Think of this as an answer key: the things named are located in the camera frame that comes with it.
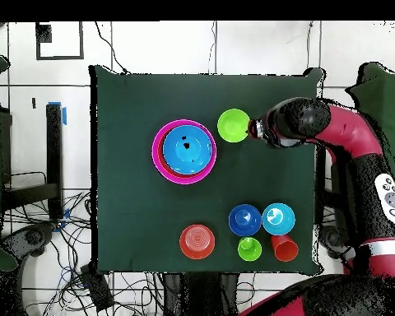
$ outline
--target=small green bowl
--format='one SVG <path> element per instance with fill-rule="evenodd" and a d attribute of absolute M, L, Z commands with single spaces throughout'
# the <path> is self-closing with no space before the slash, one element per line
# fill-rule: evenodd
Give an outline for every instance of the small green bowl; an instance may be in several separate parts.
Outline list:
<path fill-rule="evenodd" d="M 241 142 L 247 137 L 249 121 L 249 116 L 243 110 L 226 110 L 218 119 L 218 133 L 227 142 Z"/>
<path fill-rule="evenodd" d="M 253 262 L 262 254 L 262 245 L 255 238 L 242 238 L 239 242 L 239 256 L 246 262 Z"/>

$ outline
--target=pink bowl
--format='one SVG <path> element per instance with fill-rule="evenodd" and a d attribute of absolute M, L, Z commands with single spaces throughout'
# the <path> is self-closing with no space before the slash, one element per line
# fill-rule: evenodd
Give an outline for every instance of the pink bowl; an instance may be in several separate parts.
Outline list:
<path fill-rule="evenodd" d="M 159 146 L 161 144 L 161 140 L 165 137 L 168 131 L 183 125 L 192 125 L 201 128 L 207 134 L 212 144 L 212 156 L 211 159 L 209 160 L 209 164 L 207 164 L 207 167 L 205 167 L 202 171 L 196 173 L 196 175 L 193 175 L 191 177 L 178 177 L 172 172 L 169 172 L 161 164 L 161 160 L 159 158 Z M 215 145 L 214 137 L 211 135 L 211 133 L 205 126 L 201 125 L 200 123 L 197 123 L 196 121 L 187 120 L 187 119 L 171 121 L 170 123 L 167 123 L 165 126 L 163 126 L 160 131 L 158 131 L 158 133 L 154 138 L 154 142 L 152 143 L 152 161 L 154 162 L 155 167 L 160 171 L 160 173 L 164 176 L 164 178 L 176 184 L 193 184 L 198 182 L 199 180 L 204 179 L 209 174 L 209 172 L 211 172 L 212 167 L 215 164 L 215 159 L 216 159 L 216 145 Z"/>

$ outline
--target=red cup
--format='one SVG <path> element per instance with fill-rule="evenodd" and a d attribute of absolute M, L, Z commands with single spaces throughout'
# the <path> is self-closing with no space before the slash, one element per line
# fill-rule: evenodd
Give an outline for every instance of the red cup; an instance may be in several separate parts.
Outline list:
<path fill-rule="evenodd" d="M 281 262 L 292 261 L 299 254 L 299 246 L 288 235 L 271 236 L 273 252 Z"/>

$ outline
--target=dark green table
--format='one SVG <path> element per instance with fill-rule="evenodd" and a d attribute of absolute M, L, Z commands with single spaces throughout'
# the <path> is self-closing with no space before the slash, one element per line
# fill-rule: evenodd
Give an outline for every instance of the dark green table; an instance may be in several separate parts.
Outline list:
<path fill-rule="evenodd" d="M 256 118 L 296 96 L 315 97 L 319 69 L 307 76 L 120 76 L 95 67 L 98 114 L 98 268 L 124 272 L 303 272 L 312 260 L 314 228 L 314 146 L 272 150 L 246 139 L 223 141 L 216 130 L 221 113 L 238 108 Z M 205 125 L 216 141 L 212 172 L 201 182 L 173 184 L 156 170 L 151 144 L 175 119 Z M 239 237 L 228 226 L 230 210 L 249 203 L 261 212 L 273 202 L 295 211 L 290 237 L 300 253 L 292 262 L 275 259 L 270 235 L 254 236 L 262 256 L 252 263 L 237 254 Z M 215 235 L 213 253 L 186 258 L 179 237 L 191 224 Z"/>

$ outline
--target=plastic bowl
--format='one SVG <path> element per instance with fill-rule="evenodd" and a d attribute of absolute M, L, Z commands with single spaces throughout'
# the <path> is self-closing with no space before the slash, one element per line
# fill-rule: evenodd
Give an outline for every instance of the plastic bowl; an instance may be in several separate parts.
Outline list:
<path fill-rule="evenodd" d="M 163 165 L 165 161 L 163 160 L 164 157 L 162 155 L 162 150 L 160 151 L 160 149 L 162 148 L 162 142 L 164 141 L 165 135 L 173 128 L 182 125 L 193 125 L 201 128 L 203 131 L 205 131 L 205 133 L 209 136 L 209 139 L 211 140 L 211 147 L 212 147 L 211 159 L 209 160 L 207 167 L 205 167 L 202 171 L 200 171 L 197 174 L 184 176 L 181 174 L 177 174 L 172 170 L 171 171 L 167 170 Z M 203 125 L 197 123 L 196 121 L 180 119 L 167 123 L 165 126 L 162 127 L 160 131 L 158 131 L 158 133 L 154 138 L 154 142 L 152 143 L 151 156 L 155 167 L 158 169 L 161 175 L 167 180 L 169 180 L 170 182 L 176 184 L 194 184 L 204 179 L 211 172 L 216 160 L 216 144 L 211 133 Z"/>
<path fill-rule="evenodd" d="M 180 235 L 180 249 L 186 257 L 204 259 L 215 248 L 215 236 L 204 225 L 188 226 Z"/>
<path fill-rule="evenodd" d="M 238 236 L 256 234 L 262 225 L 262 216 L 252 205 L 242 204 L 234 207 L 228 216 L 228 225 Z"/>
<path fill-rule="evenodd" d="M 180 174 L 196 174 L 203 170 L 212 154 L 209 136 L 192 125 L 173 128 L 162 145 L 165 163 Z"/>
<path fill-rule="evenodd" d="M 262 214 L 263 228 L 272 235 L 285 235 L 293 229 L 295 215 L 285 203 L 273 203 Z"/>
<path fill-rule="evenodd" d="M 262 245 L 255 238 L 242 238 L 239 242 L 238 252 L 246 262 L 254 262 L 262 254 Z"/>
<path fill-rule="evenodd" d="M 218 119 L 218 133 L 227 142 L 241 142 L 247 137 L 249 121 L 249 116 L 243 110 L 226 110 Z"/>

